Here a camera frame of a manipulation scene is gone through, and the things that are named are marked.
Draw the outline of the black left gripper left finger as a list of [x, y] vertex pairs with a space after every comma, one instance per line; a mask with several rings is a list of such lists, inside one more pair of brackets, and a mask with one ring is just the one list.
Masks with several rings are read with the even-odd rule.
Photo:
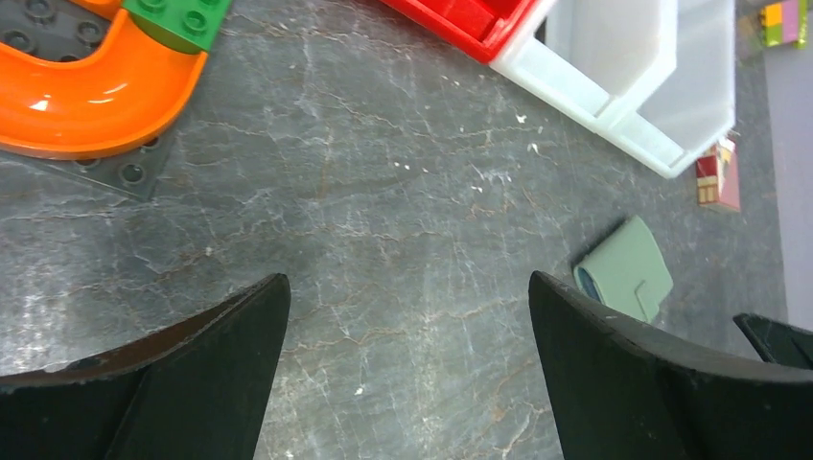
[[215, 307], [55, 370], [1, 379], [5, 459], [249, 459], [290, 313], [273, 274]]

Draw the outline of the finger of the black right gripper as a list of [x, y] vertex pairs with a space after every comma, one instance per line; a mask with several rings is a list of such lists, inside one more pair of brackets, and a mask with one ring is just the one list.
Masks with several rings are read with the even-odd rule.
[[812, 332], [753, 313], [733, 318], [765, 362], [812, 369]]

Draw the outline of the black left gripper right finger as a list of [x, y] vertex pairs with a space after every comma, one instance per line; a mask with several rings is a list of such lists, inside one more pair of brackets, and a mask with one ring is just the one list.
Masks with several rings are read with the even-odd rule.
[[541, 271], [528, 302], [568, 459], [808, 459], [812, 369], [716, 351]]

